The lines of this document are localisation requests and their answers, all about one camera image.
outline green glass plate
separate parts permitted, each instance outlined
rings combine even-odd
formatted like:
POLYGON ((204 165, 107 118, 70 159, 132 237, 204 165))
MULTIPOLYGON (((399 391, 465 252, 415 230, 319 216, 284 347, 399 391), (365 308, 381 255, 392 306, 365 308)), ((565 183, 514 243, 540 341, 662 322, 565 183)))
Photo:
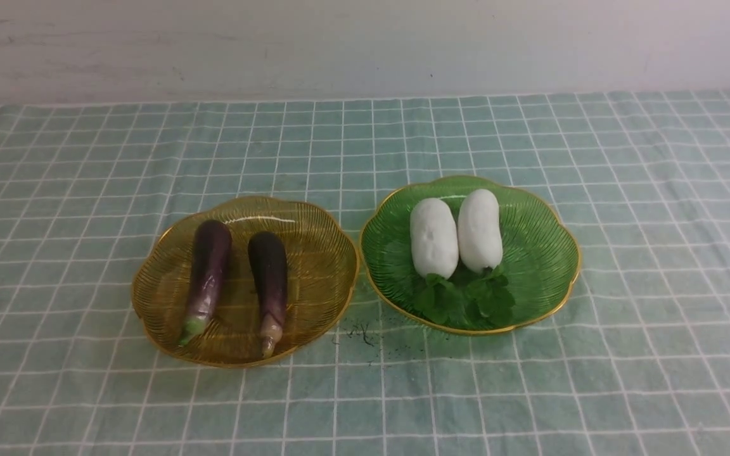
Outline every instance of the green glass plate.
MULTIPOLYGON (((464 335, 503 333, 554 314, 570 297, 582 263, 579 244, 548 203, 529 191, 475 176, 445 177, 394 191, 363 226, 359 244, 368 280, 380 298, 412 320, 464 335), (424 279, 413 267, 409 217, 418 202, 435 197, 449 205, 457 220, 461 202, 478 188, 492 191, 501 205, 502 266, 515 303, 502 326, 477 320, 468 326, 441 326, 414 309, 424 279)), ((459 263, 450 282, 463 288, 475 278, 459 263)))

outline plate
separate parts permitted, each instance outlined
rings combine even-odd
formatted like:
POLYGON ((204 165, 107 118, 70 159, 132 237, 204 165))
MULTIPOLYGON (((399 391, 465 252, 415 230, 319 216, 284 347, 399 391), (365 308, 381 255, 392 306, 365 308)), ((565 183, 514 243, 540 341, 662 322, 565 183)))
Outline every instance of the plate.
MULTIPOLYGON (((366 222, 359 246, 376 294, 405 317, 452 334, 484 335, 510 331, 555 314, 570 297, 579 277, 582 252, 576 239, 544 200, 529 191, 475 176, 449 176, 411 184, 389 194, 366 222), (443 326, 414 309, 424 279, 415 272, 409 216, 424 198, 440 198, 458 219, 467 194, 486 188, 501 206, 501 234, 507 290, 515 298, 507 323, 479 327, 443 326)), ((459 262, 452 281, 470 274, 459 262)))
POLYGON ((301 201, 244 196, 168 228, 134 276, 131 302, 148 338, 164 353, 217 367, 251 367, 279 360, 331 329, 351 301, 358 273, 356 245, 327 211, 301 201), (231 264, 208 328, 179 347, 193 236, 208 219, 224 222, 231 231, 231 264), (259 231, 281 238, 289 267, 284 335, 265 360, 247 256, 247 243, 259 231))

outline eggplant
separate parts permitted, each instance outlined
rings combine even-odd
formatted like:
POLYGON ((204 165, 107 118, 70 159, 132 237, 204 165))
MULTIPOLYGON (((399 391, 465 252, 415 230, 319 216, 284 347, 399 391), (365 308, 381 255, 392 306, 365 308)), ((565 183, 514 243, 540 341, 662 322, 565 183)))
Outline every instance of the eggplant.
POLYGON ((261 355, 269 358, 283 337, 286 322, 286 248, 270 231, 260 231, 251 237, 247 252, 250 257, 255 292, 260 311, 261 355))
POLYGON ((188 309, 182 323, 179 346, 205 332, 221 296, 221 286, 228 269, 233 238, 219 220, 202 222, 193 236, 191 283, 188 309))

